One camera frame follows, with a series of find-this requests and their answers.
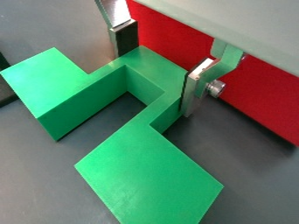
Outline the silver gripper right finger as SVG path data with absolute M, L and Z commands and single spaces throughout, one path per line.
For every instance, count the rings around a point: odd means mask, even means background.
M 246 54 L 234 45 L 215 38 L 210 55 L 213 59 L 205 58 L 185 75 L 181 111 L 186 117 L 191 115 L 206 95 L 214 98 L 221 96 L 226 84 L 219 78 L 238 68 Z

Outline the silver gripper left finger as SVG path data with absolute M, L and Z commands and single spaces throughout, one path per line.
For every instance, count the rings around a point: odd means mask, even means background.
M 127 0 L 95 0 L 107 23 L 117 57 L 139 47 L 138 22 L 131 18 Z

